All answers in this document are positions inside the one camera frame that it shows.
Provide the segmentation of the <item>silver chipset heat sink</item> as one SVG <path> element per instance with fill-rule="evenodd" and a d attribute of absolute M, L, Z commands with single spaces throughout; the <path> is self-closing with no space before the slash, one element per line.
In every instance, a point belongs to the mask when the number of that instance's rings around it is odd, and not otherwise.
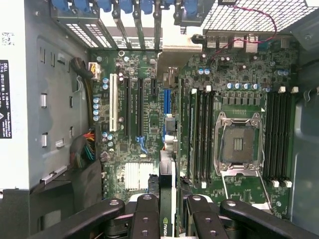
<path fill-rule="evenodd" d="M 148 188 L 148 180 L 150 174 L 154 172 L 152 163 L 126 163 L 124 183 L 125 189 L 146 190 Z"/>

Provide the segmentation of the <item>CPU socket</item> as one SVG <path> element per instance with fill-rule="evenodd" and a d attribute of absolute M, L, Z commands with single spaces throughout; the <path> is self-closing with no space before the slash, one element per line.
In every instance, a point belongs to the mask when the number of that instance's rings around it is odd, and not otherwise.
<path fill-rule="evenodd" d="M 264 160 L 261 114 L 231 117 L 220 112 L 214 130 L 214 167 L 217 175 L 259 177 Z"/>

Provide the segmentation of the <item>black RAM slot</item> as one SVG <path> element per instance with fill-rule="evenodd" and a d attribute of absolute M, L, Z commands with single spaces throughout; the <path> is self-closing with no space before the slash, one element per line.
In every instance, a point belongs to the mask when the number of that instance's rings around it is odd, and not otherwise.
<path fill-rule="evenodd" d="M 208 111 L 209 111 L 209 92 L 207 91 L 207 88 L 205 88 L 205 124 L 204 124 L 204 136 L 205 136 L 205 140 L 204 140 L 204 161 L 203 161 L 203 180 L 204 182 L 206 182 L 206 163 L 207 163 L 207 121 L 208 121 Z"/>
<path fill-rule="evenodd" d="M 213 131 L 214 131 L 214 116 L 213 116 L 213 111 L 214 111 L 214 92 L 210 92 L 210 98 L 209 98 L 209 139 L 210 139 L 210 143 L 209 143 L 209 184 L 211 184 L 212 182 L 212 168 L 213 168 Z"/>
<path fill-rule="evenodd" d="M 198 148 L 198 159 L 199 159 L 199 163 L 198 163 L 198 180 L 199 182 L 202 180 L 202 173 L 201 173 L 201 168 L 202 168 L 202 153 L 203 153 L 203 142 L 202 142 L 202 138 L 203 138 L 203 122 L 204 122 L 204 116 L 203 116 L 203 92 L 200 91 L 200 121 L 199 121 L 199 148 Z"/>
<path fill-rule="evenodd" d="M 279 124 L 279 104 L 278 100 L 280 100 L 280 97 L 278 96 L 277 93 L 274 94 L 274 110 L 273 110 L 273 117 L 274 117 L 274 124 L 273 124 L 273 143 L 274 143 L 274 148 L 273 148 L 273 167 L 272 167 L 272 174 L 273 174 L 273 179 L 274 179 L 274 187 L 278 187 L 278 177 L 277 177 L 277 146 L 278 146 L 278 124 Z"/>
<path fill-rule="evenodd" d="M 294 119 L 295 119 L 295 95 L 289 93 L 289 126 L 288 126 L 288 149 L 287 149 L 287 171 L 286 171 L 286 178 L 285 178 L 285 186 L 287 188 L 292 188 L 292 153 L 293 153 L 293 126 L 294 126 Z"/>
<path fill-rule="evenodd" d="M 281 93 L 281 159 L 280 159 L 280 186 L 284 183 L 285 174 L 285 133 L 286 133 L 286 93 Z"/>

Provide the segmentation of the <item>green motherboard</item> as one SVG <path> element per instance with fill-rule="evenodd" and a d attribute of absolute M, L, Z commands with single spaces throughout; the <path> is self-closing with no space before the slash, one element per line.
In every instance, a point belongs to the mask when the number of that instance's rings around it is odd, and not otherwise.
<path fill-rule="evenodd" d="M 240 200 L 255 206 L 265 206 L 279 218 L 286 218 L 291 188 L 285 186 L 287 171 L 289 93 L 298 91 L 297 63 L 300 46 L 292 38 L 285 37 L 253 46 L 249 52 L 243 47 L 225 49 L 214 60 L 211 51 L 193 55 L 179 76 L 181 85 L 180 175 L 187 178 L 195 189 L 209 189 L 215 203 L 224 199 Z M 126 163 L 152 163 L 154 175 L 159 177 L 160 151 L 163 149 L 163 83 L 157 76 L 157 55 L 153 52 L 101 51 L 101 79 L 93 83 L 94 129 L 89 142 L 95 152 L 91 157 L 102 163 L 102 196 L 128 201 L 136 193 L 146 190 L 126 190 L 124 183 Z M 118 75 L 118 130 L 110 132 L 110 74 Z M 125 136 L 126 105 L 125 79 L 130 78 L 131 114 L 130 136 Z M 143 136 L 137 137 L 137 81 L 144 83 Z M 151 79 L 157 79 L 158 95 L 151 96 Z M 209 111 L 207 121 L 206 182 L 203 180 L 205 101 L 203 102 L 203 153 L 202 180 L 198 180 L 198 148 L 200 121 L 200 91 L 205 98 L 205 88 L 214 92 L 214 130 L 220 112 L 231 117 L 246 117 L 254 112 L 261 114 L 263 124 L 264 160 L 259 177 L 243 175 L 222 177 L 212 168 L 209 184 Z M 274 94 L 280 97 L 277 177 L 280 176 L 281 159 L 281 93 L 286 93 L 285 174 L 284 185 L 274 187 L 273 167 L 273 110 Z"/>

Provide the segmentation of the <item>long black expansion slot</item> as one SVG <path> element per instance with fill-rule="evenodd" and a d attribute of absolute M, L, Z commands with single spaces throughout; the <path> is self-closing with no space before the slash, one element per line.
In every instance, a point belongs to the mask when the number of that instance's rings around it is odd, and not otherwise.
<path fill-rule="evenodd" d="M 137 81 L 137 137 L 143 136 L 144 83 L 143 78 Z"/>
<path fill-rule="evenodd" d="M 131 114 L 131 84 L 130 78 L 125 79 L 125 105 L 126 105 L 126 126 L 125 136 L 130 136 L 130 114 Z"/>

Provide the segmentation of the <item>blue expansion slot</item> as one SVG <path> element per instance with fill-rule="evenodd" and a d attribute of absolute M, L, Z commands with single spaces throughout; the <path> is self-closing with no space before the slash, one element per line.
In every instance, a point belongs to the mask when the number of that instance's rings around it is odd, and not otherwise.
<path fill-rule="evenodd" d="M 171 114 L 171 90 L 164 90 L 163 113 L 164 119 L 167 114 Z"/>

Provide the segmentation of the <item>white expansion slot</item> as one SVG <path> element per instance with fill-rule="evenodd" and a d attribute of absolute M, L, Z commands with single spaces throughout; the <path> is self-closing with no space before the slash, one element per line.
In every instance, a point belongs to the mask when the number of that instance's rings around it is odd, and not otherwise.
<path fill-rule="evenodd" d="M 116 132 L 118 130 L 118 75 L 116 73 L 110 74 L 109 80 L 109 129 L 110 132 Z"/>

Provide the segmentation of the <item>open dark grey PC case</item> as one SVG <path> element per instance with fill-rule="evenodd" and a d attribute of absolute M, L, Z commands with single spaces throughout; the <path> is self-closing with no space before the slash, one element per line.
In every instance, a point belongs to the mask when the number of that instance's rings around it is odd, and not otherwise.
<path fill-rule="evenodd" d="M 205 36 L 198 54 L 211 51 L 210 60 L 225 49 L 252 52 L 254 45 L 285 37 L 299 44 L 293 185 L 287 217 L 280 219 L 319 236 L 319 0 L 0 0 L 0 24 L 22 22 L 55 24 L 87 50 L 86 60 L 74 57 L 70 66 L 85 93 L 88 123 L 71 139 L 66 167 L 29 190 L 0 190 L 0 239 L 28 239 L 116 198 L 103 198 L 102 163 L 91 157 L 96 79 L 88 63 L 101 65 L 101 51 L 146 51 L 158 59 L 166 36 L 195 33 Z M 120 200 L 127 204 L 133 196 Z M 175 239 L 198 239 L 186 235 L 180 187 L 178 199 Z M 265 206 L 252 206 L 272 214 Z"/>

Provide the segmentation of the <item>white power connector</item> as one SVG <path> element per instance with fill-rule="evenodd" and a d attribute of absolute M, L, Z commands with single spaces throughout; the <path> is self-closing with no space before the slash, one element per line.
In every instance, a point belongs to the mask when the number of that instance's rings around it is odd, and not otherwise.
<path fill-rule="evenodd" d="M 89 62 L 88 69 L 93 74 L 93 79 L 100 80 L 101 79 L 101 66 L 98 62 Z"/>

